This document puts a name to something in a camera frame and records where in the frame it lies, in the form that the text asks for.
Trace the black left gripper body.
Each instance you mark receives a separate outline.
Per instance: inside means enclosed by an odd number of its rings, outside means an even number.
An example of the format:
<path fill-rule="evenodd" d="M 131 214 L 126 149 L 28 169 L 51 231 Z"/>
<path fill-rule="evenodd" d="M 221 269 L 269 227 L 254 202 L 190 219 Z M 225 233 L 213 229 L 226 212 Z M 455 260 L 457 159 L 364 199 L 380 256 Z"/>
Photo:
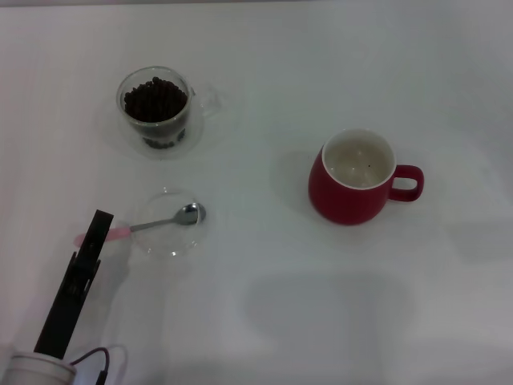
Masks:
<path fill-rule="evenodd" d="M 98 254 L 78 252 L 72 255 L 34 353 L 64 358 L 99 264 Z"/>

